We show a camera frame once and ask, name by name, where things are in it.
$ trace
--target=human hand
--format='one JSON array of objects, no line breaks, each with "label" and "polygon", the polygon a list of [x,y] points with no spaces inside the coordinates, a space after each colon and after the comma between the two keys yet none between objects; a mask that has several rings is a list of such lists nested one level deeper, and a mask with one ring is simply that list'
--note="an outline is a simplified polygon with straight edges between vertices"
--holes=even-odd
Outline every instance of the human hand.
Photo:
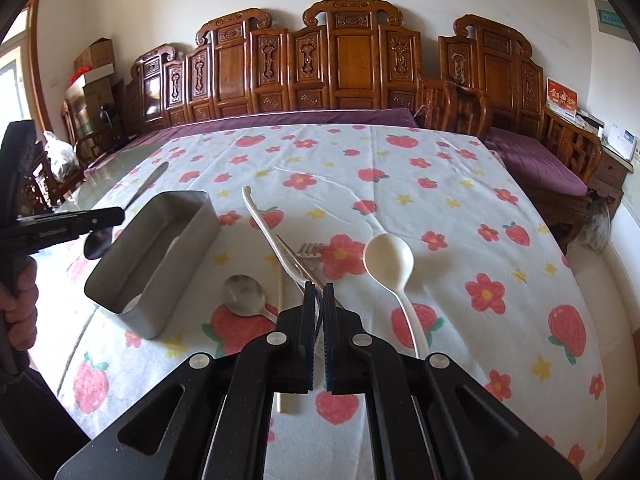
[{"label": "human hand", "polygon": [[28,350],[36,341],[36,320],[38,311],[38,287],[36,286],[36,261],[29,257],[27,267],[18,274],[16,280],[17,298],[14,298],[0,284],[0,315],[4,312],[4,320],[11,325],[9,343],[16,350]]}]

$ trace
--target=metal spoon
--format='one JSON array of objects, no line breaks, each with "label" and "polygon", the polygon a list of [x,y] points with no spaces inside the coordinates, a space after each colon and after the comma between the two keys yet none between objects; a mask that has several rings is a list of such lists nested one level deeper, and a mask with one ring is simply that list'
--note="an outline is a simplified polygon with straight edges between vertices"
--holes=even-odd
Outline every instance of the metal spoon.
[{"label": "metal spoon", "polygon": [[[129,209],[131,205],[139,199],[146,191],[146,188],[151,186],[169,167],[168,162],[163,162],[158,166],[154,172],[146,179],[138,188],[135,195],[131,197],[131,200],[124,206],[124,211]],[[84,242],[84,257],[87,260],[97,260],[103,257],[113,244],[113,227],[105,227],[99,231],[94,231],[88,235]]]},{"label": "metal spoon", "polygon": [[371,240],[364,248],[364,266],[371,277],[391,292],[399,301],[409,325],[415,356],[426,359],[429,353],[427,339],[404,288],[414,270],[414,254],[402,238],[382,234]]},{"label": "metal spoon", "polygon": [[260,314],[274,323],[278,321],[278,318],[265,307],[267,295],[264,289],[251,276],[237,274],[227,278],[223,301],[226,307],[238,316],[249,317]]}]

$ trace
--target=purple cushion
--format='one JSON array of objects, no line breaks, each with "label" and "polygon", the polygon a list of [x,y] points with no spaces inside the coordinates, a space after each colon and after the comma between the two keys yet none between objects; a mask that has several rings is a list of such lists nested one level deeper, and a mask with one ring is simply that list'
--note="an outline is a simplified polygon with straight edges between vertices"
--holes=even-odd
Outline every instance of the purple cushion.
[{"label": "purple cushion", "polygon": [[521,186],[585,196],[587,185],[536,139],[491,128],[484,144],[495,150]]}]

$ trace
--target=white ladle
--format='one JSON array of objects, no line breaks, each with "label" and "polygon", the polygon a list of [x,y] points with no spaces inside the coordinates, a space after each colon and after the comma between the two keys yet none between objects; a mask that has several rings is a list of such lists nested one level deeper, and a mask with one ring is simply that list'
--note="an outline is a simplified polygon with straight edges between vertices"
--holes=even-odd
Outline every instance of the white ladle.
[{"label": "white ladle", "polygon": [[415,356],[426,359],[429,346],[414,306],[404,293],[406,282],[414,270],[414,254],[402,238],[391,234],[376,236],[364,248],[364,266],[369,275],[399,301],[409,324]]}]

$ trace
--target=tablecloth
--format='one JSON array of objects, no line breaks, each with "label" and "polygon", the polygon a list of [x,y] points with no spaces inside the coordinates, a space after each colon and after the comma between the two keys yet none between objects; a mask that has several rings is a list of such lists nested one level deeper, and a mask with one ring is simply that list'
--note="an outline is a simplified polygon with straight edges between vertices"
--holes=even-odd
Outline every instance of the tablecloth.
[{"label": "tablecloth", "polygon": [[[291,247],[323,244],[319,270],[365,329],[412,354],[402,311],[362,262],[375,235],[402,237],[415,255],[406,292],[430,350],[451,356],[578,468],[602,455],[606,390],[584,299],[542,218],[477,139],[361,124],[185,137],[134,168],[96,207],[124,204],[165,160],[168,171],[126,223],[158,192],[201,189],[222,230],[159,338],[126,332],[82,297],[95,265],[81,256],[83,240],[41,258],[59,288],[66,270],[74,312],[67,305],[61,312],[73,319],[60,318],[40,301],[41,322],[49,319],[62,341],[50,366],[38,346],[44,364],[36,364],[50,368],[45,378],[89,436],[192,352],[229,354],[273,329],[266,318],[239,318],[222,304],[222,283],[233,274],[254,276],[276,301],[277,260],[242,202],[242,186],[251,186],[265,220]],[[299,302],[288,294],[289,305]],[[55,331],[38,327],[53,344]],[[313,393],[297,396],[287,413],[274,412],[265,478],[310,471],[318,479],[372,478],[364,399],[331,396],[323,374],[316,362]]]}]

